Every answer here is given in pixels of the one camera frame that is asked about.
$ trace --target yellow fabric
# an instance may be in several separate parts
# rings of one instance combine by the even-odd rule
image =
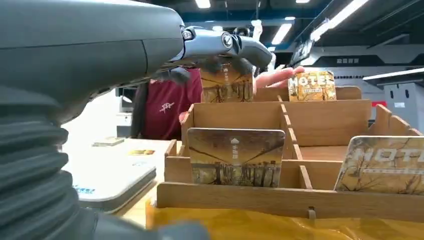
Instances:
[[[424,240],[424,224],[335,218],[282,217],[238,209],[154,208],[153,226],[200,221],[212,240]]]

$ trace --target logo on shirt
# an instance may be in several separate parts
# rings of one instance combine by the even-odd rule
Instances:
[[[175,102],[173,102],[173,103],[169,103],[169,102],[164,103],[164,104],[162,105],[162,108],[159,110],[159,112],[163,112],[163,113],[165,113],[165,112],[166,112],[166,110],[167,110],[167,109],[171,109],[171,107],[172,107],[174,104],[175,104]]]

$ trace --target ceiling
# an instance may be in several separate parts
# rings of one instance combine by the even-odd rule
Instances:
[[[148,0],[152,4],[175,9],[186,25],[207,21],[232,22],[250,26],[251,20],[269,20],[263,27],[260,41],[271,46],[271,41],[285,17],[296,17],[294,25],[276,50],[287,50],[294,42],[308,38],[314,28],[326,18],[334,17],[352,0],[310,0],[299,4],[296,0],[210,0],[211,8],[200,9],[195,0]],[[329,30],[316,43],[318,46],[374,46],[387,44],[424,44],[424,0],[369,0],[358,11],[336,28]]]

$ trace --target arrow icon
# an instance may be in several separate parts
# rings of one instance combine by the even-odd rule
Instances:
[[[237,140],[236,138],[233,138],[233,139],[231,140],[231,143],[232,143],[232,144],[239,144],[240,142],[239,142],[239,140]]]

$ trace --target person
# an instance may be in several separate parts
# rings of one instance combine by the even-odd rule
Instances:
[[[134,98],[131,137],[152,140],[181,140],[181,122],[194,103],[202,100],[202,79],[198,68],[187,69],[190,79],[184,85],[174,81],[151,80],[140,85]],[[253,81],[253,94],[259,88],[287,88],[288,79],[304,72],[300,66],[263,72]]]
[[[151,79],[140,84],[134,97],[131,138],[181,139],[178,116],[202,100],[202,80],[198,68],[186,68],[190,74],[185,84]]]

